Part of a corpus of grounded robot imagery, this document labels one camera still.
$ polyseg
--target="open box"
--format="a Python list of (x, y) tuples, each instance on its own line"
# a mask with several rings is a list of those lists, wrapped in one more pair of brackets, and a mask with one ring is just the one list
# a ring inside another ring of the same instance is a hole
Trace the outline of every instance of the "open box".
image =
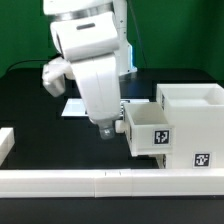
[(172, 150), (173, 127), (158, 103), (124, 104), (126, 136), (132, 156)]
[[(217, 84), (159, 84), (157, 102), (176, 130), (173, 154), (167, 155), (167, 168), (224, 167), (222, 87)], [(197, 155), (206, 156), (209, 163), (197, 166)]]

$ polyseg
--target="white edge strip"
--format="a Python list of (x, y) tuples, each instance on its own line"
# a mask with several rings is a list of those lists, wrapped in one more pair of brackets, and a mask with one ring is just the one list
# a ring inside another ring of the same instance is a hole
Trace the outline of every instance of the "white edge strip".
[(13, 128), (0, 129), (0, 166), (15, 143)]
[(224, 169), (0, 171), (0, 197), (224, 195)]

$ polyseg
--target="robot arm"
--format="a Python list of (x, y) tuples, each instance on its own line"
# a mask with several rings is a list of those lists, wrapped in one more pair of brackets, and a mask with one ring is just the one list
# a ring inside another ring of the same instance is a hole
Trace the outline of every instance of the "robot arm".
[(126, 39), (126, 0), (44, 0), (54, 16), (51, 34), (63, 58), (44, 67), (43, 84), (53, 95), (65, 90), (64, 76), (75, 79), (89, 119), (103, 139), (114, 136), (120, 114), (119, 75), (136, 71)]

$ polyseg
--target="black tabletop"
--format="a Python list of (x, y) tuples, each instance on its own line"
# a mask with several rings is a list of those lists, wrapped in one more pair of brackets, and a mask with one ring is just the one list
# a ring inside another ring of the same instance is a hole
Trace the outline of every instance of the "black tabletop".
[[(157, 168), (154, 159), (132, 158), (123, 134), (101, 140), (88, 118), (63, 118), (74, 81), (53, 98), (41, 69), (16, 69), (0, 79), (0, 127), (14, 127), (16, 144), (3, 163), (12, 169)], [(145, 69), (121, 77), (122, 98), (155, 100), (157, 83), (212, 83), (190, 69)], [(223, 223), (222, 197), (1, 199), (0, 223)]]

